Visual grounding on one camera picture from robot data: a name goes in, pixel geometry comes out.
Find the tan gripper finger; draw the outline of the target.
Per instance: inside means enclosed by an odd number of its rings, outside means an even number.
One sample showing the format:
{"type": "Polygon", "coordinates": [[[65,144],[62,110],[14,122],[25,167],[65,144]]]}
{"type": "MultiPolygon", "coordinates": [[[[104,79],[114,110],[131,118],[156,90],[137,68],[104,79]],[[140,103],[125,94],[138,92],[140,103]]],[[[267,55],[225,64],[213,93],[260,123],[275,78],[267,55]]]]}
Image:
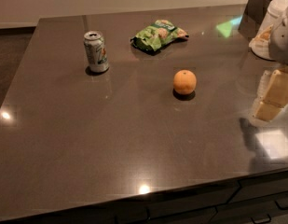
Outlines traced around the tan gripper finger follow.
{"type": "Polygon", "coordinates": [[[288,66],[266,70],[261,76],[252,116],[265,122],[275,119],[288,105],[288,66]]]}

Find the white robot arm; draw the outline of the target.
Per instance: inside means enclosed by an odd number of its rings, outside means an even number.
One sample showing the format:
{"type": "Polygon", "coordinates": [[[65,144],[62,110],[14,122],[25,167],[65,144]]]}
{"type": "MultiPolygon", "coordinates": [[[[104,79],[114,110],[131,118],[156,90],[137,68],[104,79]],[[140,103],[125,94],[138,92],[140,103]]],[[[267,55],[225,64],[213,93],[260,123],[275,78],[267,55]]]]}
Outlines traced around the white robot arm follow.
{"type": "Polygon", "coordinates": [[[261,76],[252,108],[254,119],[270,122],[288,105],[288,0],[273,0],[269,4],[249,47],[259,58],[280,64],[261,76]]]}

